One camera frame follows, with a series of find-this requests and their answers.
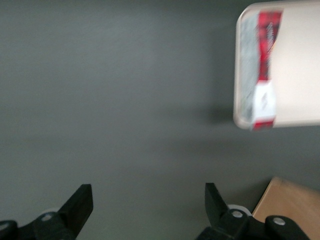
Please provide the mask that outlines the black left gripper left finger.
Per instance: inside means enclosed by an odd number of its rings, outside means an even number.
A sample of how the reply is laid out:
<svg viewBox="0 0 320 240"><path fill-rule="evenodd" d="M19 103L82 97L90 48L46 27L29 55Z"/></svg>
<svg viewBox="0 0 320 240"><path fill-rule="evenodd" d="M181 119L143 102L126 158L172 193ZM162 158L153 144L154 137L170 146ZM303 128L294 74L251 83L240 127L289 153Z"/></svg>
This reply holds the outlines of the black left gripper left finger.
<svg viewBox="0 0 320 240"><path fill-rule="evenodd" d="M82 184L57 211L47 211L24 226L0 222L2 240L75 240L93 211L91 184Z"/></svg>

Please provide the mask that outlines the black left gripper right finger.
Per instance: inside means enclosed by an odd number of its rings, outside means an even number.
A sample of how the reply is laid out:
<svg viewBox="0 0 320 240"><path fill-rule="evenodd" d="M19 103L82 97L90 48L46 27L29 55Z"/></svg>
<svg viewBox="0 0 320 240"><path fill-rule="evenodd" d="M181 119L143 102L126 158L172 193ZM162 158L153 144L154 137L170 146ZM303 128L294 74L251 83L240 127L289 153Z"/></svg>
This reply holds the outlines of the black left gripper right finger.
<svg viewBox="0 0 320 240"><path fill-rule="evenodd" d="M204 189L205 211L210 223L198 240L308 240L307 234L292 219L270 215L258 221L245 207L230 207L214 183Z"/></svg>

